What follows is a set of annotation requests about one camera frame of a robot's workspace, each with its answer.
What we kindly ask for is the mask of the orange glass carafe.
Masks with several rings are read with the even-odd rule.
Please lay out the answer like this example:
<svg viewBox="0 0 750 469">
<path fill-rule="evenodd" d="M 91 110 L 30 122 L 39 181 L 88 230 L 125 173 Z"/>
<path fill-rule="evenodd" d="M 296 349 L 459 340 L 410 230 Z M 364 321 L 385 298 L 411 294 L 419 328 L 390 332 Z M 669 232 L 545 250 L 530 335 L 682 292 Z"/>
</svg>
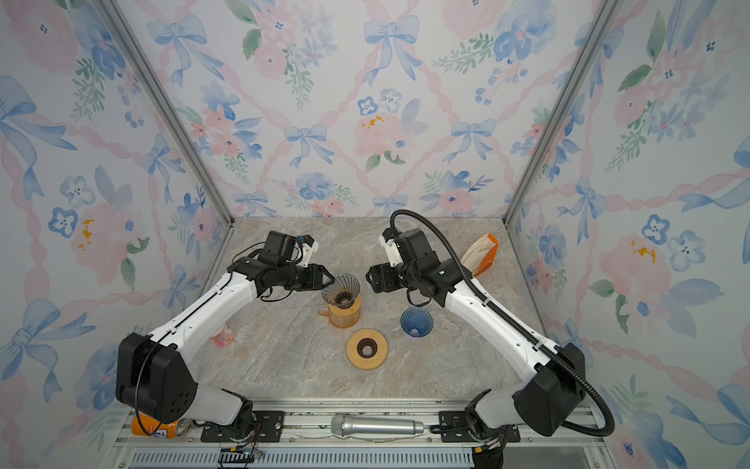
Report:
<svg viewBox="0 0 750 469">
<path fill-rule="evenodd" d="M 363 301 L 358 296 L 350 308 L 342 309 L 335 305 L 326 305 L 318 309 L 318 316 L 327 318 L 328 322 L 336 328 L 351 328 L 361 318 L 361 304 Z"/>
</svg>

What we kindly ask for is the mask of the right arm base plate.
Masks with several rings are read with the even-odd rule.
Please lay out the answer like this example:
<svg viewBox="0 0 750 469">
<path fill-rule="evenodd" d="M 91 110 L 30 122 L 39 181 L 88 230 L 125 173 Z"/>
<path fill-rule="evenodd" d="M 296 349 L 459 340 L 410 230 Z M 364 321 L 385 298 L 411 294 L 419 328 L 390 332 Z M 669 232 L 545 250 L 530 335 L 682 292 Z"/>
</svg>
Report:
<svg viewBox="0 0 750 469">
<path fill-rule="evenodd" d="M 437 414 L 439 422 L 430 433 L 439 435 L 443 443 L 487 444 L 506 437 L 507 443 L 519 443 L 521 435 L 515 425 L 490 429 L 480 420 L 468 417 L 463 410 L 443 410 Z"/>
</svg>

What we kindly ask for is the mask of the aluminium front rail frame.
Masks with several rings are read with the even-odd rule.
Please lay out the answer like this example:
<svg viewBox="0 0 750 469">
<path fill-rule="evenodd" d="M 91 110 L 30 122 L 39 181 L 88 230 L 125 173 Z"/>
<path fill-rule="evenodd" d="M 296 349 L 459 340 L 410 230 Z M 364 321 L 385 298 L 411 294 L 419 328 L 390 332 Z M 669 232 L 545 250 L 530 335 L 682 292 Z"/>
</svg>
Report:
<svg viewBox="0 0 750 469">
<path fill-rule="evenodd" d="M 208 425 L 184 424 L 179 436 L 139 437 L 128 424 L 103 462 L 105 468 L 613 468 L 601 438 L 561 429 L 544 437 L 525 424 L 485 442 L 466 426 L 456 399 L 259 400 L 257 434 L 235 446 Z M 385 424 L 422 423 L 418 434 L 337 435 L 336 417 Z"/>
</svg>

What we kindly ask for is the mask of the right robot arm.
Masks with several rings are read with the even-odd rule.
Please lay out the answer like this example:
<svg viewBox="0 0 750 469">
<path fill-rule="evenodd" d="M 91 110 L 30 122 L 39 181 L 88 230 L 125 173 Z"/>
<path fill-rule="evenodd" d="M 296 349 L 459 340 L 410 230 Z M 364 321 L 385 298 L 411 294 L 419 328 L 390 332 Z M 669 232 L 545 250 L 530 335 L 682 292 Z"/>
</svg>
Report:
<svg viewBox="0 0 750 469">
<path fill-rule="evenodd" d="M 515 369 L 514 389 L 485 390 L 465 408 L 473 436 L 486 440 L 492 430 L 525 424 L 550 437 L 585 398 L 582 386 L 541 348 L 557 351 L 551 339 L 529 328 L 493 298 L 472 273 L 452 258 L 439 260 L 419 229 L 379 236 L 388 261 L 369 268 L 366 279 L 376 293 L 418 291 L 468 322 Z"/>
</svg>

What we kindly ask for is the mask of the grey glass dripper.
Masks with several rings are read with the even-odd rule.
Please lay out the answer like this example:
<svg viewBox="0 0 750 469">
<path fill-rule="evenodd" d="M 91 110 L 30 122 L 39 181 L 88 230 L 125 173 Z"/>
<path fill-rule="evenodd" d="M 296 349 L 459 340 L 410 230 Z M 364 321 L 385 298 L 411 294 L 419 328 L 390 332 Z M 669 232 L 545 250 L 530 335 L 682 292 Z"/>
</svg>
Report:
<svg viewBox="0 0 750 469">
<path fill-rule="evenodd" d="M 351 309 L 361 294 L 361 283 L 352 274 L 340 274 L 328 285 L 321 296 L 325 303 L 341 310 Z"/>
</svg>

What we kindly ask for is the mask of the orange can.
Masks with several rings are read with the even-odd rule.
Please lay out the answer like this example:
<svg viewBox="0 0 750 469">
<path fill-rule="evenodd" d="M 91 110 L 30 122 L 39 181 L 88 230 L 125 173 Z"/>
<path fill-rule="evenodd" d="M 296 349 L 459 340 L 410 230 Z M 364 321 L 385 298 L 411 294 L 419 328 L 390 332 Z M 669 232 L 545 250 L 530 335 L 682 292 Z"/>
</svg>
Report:
<svg viewBox="0 0 750 469">
<path fill-rule="evenodd" d="M 135 436 L 175 439 L 185 434 L 190 427 L 191 420 L 189 419 L 180 419 L 166 424 L 146 414 L 137 414 L 132 421 L 131 431 Z"/>
</svg>

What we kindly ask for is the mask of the silver microphone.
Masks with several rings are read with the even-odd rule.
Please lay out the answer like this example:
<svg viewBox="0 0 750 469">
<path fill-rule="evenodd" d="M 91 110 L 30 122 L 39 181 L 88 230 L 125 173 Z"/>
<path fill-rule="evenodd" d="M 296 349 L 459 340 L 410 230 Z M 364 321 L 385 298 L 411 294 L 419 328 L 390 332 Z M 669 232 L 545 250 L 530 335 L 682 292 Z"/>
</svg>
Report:
<svg viewBox="0 0 750 469">
<path fill-rule="evenodd" d="M 339 437 L 359 434 L 416 436 L 425 433 L 425 426 L 416 420 L 336 414 L 332 417 L 330 430 Z"/>
</svg>

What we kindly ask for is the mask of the coffee filter pack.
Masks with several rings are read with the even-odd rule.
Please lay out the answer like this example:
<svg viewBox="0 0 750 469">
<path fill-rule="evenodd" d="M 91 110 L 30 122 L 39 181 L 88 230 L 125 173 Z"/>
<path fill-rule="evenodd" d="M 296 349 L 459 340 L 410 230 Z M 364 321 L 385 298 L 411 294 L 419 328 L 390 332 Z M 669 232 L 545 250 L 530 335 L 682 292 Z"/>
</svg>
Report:
<svg viewBox="0 0 750 469">
<path fill-rule="evenodd" d="M 494 234 L 484 234 L 465 251 L 461 264 L 478 277 L 493 267 L 498 249 L 498 238 Z"/>
</svg>

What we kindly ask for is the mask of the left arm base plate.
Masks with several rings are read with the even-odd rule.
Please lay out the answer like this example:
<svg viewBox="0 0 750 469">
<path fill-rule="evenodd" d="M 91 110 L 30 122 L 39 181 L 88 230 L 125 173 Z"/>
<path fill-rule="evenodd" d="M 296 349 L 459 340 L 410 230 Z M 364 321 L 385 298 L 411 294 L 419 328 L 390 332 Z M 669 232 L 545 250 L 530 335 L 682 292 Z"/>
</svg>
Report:
<svg viewBox="0 0 750 469">
<path fill-rule="evenodd" d="M 220 426 L 207 423 L 200 436 L 201 443 L 279 443 L 286 413 L 282 410 L 253 410 L 249 424 Z"/>
</svg>

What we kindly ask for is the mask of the pink cylindrical container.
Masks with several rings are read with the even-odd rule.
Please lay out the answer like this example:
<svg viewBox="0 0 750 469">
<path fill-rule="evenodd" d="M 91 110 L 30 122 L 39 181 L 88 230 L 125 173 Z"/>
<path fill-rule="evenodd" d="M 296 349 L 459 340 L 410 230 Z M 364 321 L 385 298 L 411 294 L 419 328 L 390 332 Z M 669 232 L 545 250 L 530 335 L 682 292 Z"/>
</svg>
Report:
<svg viewBox="0 0 750 469">
<path fill-rule="evenodd" d="M 236 333 L 227 324 L 224 324 L 219 332 L 211 337 L 211 341 L 217 347 L 228 347 L 236 338 Z"/>
</svg>

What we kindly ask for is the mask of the blue glass dripper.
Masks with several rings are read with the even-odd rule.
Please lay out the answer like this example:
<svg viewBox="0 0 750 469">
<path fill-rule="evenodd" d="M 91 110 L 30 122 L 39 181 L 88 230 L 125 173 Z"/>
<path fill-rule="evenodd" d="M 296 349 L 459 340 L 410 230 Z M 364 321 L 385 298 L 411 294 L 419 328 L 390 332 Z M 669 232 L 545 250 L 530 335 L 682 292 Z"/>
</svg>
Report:
<svg viewBox="0 0 750 469">
<path fill-rule="evenodd" d="M 402 331 L 410 337 L 421 338 L 432 332 L 434 320 L 426 309 L 412 307 L 400 316 L 400 326 Z"/>
</svg>

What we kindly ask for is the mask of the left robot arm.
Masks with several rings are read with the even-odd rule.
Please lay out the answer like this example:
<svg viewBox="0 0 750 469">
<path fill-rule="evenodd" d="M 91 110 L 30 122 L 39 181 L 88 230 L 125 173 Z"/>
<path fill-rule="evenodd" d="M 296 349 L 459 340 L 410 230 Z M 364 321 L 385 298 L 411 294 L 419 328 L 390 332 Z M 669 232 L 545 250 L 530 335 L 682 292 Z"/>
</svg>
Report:
<svg viewBox="0 0 750 469">
<path fill-rule="evenodd" d="M 275 265 L 240 258 L 183 313 L 146 335 L 133 332 L 122 340 L 115 398 L 160 423 L 185 418 L 243 425 L 250 400 L 197 383 L 189 364 L 221 326 L 267 290 L 319 291 L 333 282 L 334 275 L 320 264 Z"/>
</svg>

